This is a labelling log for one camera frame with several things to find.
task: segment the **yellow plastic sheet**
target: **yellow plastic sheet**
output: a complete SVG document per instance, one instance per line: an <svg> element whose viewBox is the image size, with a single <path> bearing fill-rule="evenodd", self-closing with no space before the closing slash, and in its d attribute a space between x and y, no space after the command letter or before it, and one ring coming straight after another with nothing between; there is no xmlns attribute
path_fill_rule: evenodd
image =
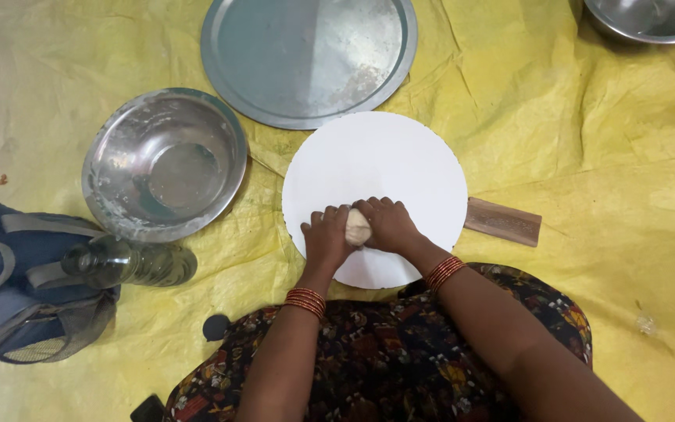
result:
<svg viewBox="0 0 675 422"><path fill-rule="evenodd" d="M110 113L169 86L214 92L199 38L209 0L0 0L0 201L90 217L83 156ZM675 420L675 46L606 44L577 2L415 0L418 53L380 110L434 129L470 194L543 216L536 249L464 231L467 261L519 267L572 297L595 371L648 420ZM233 211L184 242L177 288L126 286L116 321L58 363L0 363L0 420L127 420L218 347L206 317L283 300L303 265L280 212L308 132L239 116L253 158ZM331 297L392 291L335 285ZM642 311L657 323L635 327Z"/></svg>

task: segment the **white round board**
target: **white round board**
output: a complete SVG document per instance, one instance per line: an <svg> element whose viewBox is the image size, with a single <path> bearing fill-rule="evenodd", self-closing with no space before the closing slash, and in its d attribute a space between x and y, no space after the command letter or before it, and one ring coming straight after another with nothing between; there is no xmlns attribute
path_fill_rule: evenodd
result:
<svg viewBox="0 0 675 422"><path fill-rule="evenodd" d="M463 230L467 185L447 144L416 120L394 113L349 114L317 129L295 153L283 184L283 216L306 256L301 224L313 211L359 199L401 200L421 233L452 251ZM353 252L335 279L361 288L392 288L421 278L397 254Z"/></svg>

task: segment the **floral dress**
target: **floral dress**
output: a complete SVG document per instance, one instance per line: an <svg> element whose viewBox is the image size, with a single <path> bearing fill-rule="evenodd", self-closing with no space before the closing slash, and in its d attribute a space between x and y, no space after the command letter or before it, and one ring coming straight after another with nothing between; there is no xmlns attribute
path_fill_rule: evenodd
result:
<svg viewBox="0 0 675 422"><path fill-rule="evenodd" d="M567 296L509 266L470 264L592 368L590 327ZM233 420L257 347L280 307L234 322L220 349L173 390L164 422ZM422 281L392 302L327 302L305 420L520 420L501 381Z"/></svg>

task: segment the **steel bowl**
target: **steel bowl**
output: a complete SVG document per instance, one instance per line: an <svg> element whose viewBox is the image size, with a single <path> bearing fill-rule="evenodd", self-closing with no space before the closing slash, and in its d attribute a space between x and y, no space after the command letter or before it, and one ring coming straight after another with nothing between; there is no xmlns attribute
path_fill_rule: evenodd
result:
<svg viewBox="0 0 675 422"><path fill-rule="evenodd" d="M82 166L82 194L108 232L170 242L226 209L247 154L244 131L223 101L161 89L127 102L100 129Z"/></svg>
<svg viewBox="0 0 675 422"><path fill-rule="evenodd" d="M595 28L609 38L675 43L675 0L585 0Z"/></svg>

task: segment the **black phone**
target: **black phone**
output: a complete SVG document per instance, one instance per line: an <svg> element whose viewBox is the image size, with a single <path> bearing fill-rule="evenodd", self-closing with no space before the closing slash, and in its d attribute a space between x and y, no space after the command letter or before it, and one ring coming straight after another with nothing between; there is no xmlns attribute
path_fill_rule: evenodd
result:
<svg viewBox="0 0 675 422"><path fill-rule="evenodd" d="M163 406L161 399L153 394L145 399L143 404L137 406L129 418L132 422L163 422L165 413L166 407Z"/></svg>

